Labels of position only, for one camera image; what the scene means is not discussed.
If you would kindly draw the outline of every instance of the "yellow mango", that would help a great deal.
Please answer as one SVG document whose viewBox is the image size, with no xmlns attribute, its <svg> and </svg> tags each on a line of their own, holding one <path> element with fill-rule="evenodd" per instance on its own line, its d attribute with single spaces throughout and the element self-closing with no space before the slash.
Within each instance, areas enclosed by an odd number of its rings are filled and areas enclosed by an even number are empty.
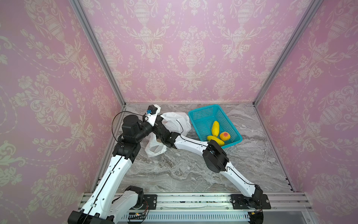
<svg viewBox="0 0 358 224">
<path fill-rule="evenodd" d="M 222 140 L 218 139 L 215 136 L 210 135 L 210 136 L 207 137 L 207 139 L 208 139 L 208 141 L 214 140 L 215 142 L 217 142 L 219 144 L 219 146 L 224 146 L 225 145 L 225 143 Z"/>
<path fill-rule="evenodd" d="M 230 134 L 227 133 L 227 132 L 223 132 L 223 133 L 220 134 L 220 139 L 223 140 L 223 141 L 229 140 L 230 137 L 231 137 Z"/>
<path fill-rule="evenodd" d="M 219 122 L 214 121 L 213 123 L 213 127 L 211 128 L 211 134 L 215 137 L 219 136 L 219 131 L 220 131 L 220 126 L 219 126 Z"/>
</svg>

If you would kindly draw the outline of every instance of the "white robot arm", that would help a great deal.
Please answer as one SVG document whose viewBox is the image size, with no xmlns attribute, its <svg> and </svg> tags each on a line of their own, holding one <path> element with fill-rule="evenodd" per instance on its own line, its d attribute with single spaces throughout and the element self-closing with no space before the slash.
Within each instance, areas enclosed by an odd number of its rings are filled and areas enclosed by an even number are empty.
<svg viewBox="0 0 358 224">
<path fill-rule="evenodd" d="M 113 197 L 140 150 L 140 142 L 151 132 L 167 147 L 188 150 L 202 156 L 211 171 L 224 175 L 249 198 L 248 206 L 256 209 L 260 207 L 263 193 L 260 187 L 251 183 L 235 169 L 224 150 L 214 140 L 202 142 L 181 136 L 177 132 L 169 132 L 162 124 L 163 118 L 158 116 L 159 112 L 160 107 L 155 104 L 148 107 L 147 113 L 143 115 L 143 121 L 136 115 L 128 115 L 123 119 L 123 138 L 118 138 L 107 171 L 81 211 L 71 213 L 68 218 L 69 224 L 117 223 L 117 220 L 132 207 L 143 207 L 142 188 L 129 186 L 116 202 L 113 201 Z"/>
</svg>

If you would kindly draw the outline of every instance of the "floral pattern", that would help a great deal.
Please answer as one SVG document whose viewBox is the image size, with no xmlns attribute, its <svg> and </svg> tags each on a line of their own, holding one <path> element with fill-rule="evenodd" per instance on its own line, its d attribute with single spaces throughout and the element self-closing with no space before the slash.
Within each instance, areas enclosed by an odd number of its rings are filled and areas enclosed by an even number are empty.
<svg viewBox="0 0 358 224">
<path fill-rule="evenodd" d="M 357 18 L 357 1 L 323 1 L 258 105 L 322 224 L 355 223 L 358 211 Z"/>
<path fill-rule="evenodd" d="M 80 0 L 126 102 L 252 102 L 310 2 Z"/>
<path fill-rule="evenodd" d="M 65 224 L 121 107 L 68 1 L 7 2 L 0 14 L 0 223 Z"/>
</svg>

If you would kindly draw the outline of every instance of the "metal vent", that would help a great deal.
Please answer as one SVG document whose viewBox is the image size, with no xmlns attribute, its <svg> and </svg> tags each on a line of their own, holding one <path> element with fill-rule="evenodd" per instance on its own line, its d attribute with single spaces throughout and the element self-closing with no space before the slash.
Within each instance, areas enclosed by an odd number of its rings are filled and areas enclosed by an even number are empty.
<svg viewBox="0 0 358 224">
<path fill-rule="evenodd" d="M 118 221 L 128 221 L 133 215 L 124 215 Z M 250 221 L 247 212 L 153 212 L 148 214 L 146 222 L 164 221 Z"/>
</svg>

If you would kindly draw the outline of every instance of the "black motor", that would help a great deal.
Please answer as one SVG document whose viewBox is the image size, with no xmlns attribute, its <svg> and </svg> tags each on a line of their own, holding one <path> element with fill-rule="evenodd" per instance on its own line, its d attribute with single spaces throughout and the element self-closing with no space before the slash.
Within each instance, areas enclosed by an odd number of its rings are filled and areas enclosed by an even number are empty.
<svg viewBox="0 0 358 224">
<path fill-rule="evenodd" d="M 209 170 L 215 173 L 225 171 L 225 166 L 229 162 L 225 151 L 214 140 L 210 140 L 207 148 L 203 150 L 203 158 Z"/>
<path fill-rule="evenodd" d="M 123 134 L 113 150 L 113 156 L 124 156 L 134 162 L 140 150 L 140 141 L 152 132 L 153 127 L 148 122 L 138 119 L 137 115 L 128 115 L 123 119 Z"/>
</svg>

